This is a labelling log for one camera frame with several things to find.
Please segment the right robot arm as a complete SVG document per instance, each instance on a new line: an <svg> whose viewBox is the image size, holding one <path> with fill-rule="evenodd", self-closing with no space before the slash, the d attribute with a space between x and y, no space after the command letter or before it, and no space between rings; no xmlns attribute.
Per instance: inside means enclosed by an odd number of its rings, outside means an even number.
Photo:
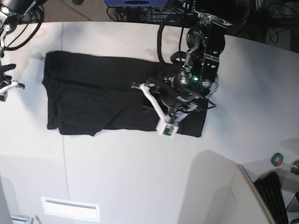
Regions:
<svg viewBox="0 0 299 224"><path fill-rule="evenodd" d="M0 2L0 57L5 51L16 51L24 47L40 29L44 22L45 0L2 0ZM20 44L11 45L25 32L29 24L36 22L37 26L32 33ZM17 26L24 24L25 28L8 45L5 44L7 35L13 33Z"/></svg>

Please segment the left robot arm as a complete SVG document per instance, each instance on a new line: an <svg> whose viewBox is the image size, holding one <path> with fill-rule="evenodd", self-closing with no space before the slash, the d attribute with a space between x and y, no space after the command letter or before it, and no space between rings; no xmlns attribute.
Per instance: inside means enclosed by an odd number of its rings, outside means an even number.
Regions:
<svg viewBox="0 0 299 224"><path fill-rule="evenodd" d="M164 68L169 65L162 56L162 34L167 22L180 19L189 26L186 52L177 51L172 63L180 68L169 81L155 81L160 88L161 102L171 110L187 112L188 103L197 98L208 99L218 81L219 57L225 47L228 24L240 22L251 2L249 0L197 0L184 14L166 17L157 33L157 55Z"/></svg>

